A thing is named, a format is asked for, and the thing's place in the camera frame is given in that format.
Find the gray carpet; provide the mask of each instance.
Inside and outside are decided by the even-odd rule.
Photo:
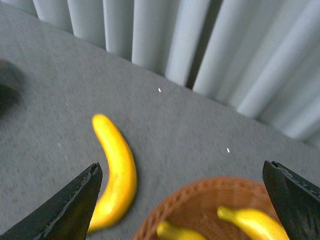
[[[20,94],[0,116],[0,234],[92,163],[100,162],[106,186],[108,165],[91,125],[96,113],[109,116],[131,147],[138,190],[125,218],[89,240],[130,239],[163,198],[193,181],[262,182],[265,160],[320,185],[317,148],[4,3],[0,58],[2,81]]]

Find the wicker basket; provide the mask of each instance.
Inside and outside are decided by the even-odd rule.
[[[163,220],[198,231],[208,240],[249,240],[239,228],[218,218],[218,206],[259,209],[279,222],[263,184],[222,176],[199,180],[167,197],[145,219],[133,240],[159,240],[156,228]]]

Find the white curtain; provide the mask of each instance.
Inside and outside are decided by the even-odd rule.
[[[319,0],[2,2],[320,146]]]

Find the banana stem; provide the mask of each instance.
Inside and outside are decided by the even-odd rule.
[[[224,206],[218,207],[216,211],[218,217],[222,220],[231,222],[233,219],[235,219],[236,212],[232,209],[226,208]]]

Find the banana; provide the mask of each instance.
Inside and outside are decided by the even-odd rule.
[[[93,116],[92,126],[107,158],[109,180],[95,206],[88,233],[111,227],[120,221],[137,190],[134,158],[120,131],[103,114]]]
[[[162,240],[207,240],[200,233],[178,227],[168,221],[162,221],[156,227],[156,233]]]
[[[285,229],[264,212],[252,208],[217,209],[220,219],[231,222],[252,240],[289,240]]]

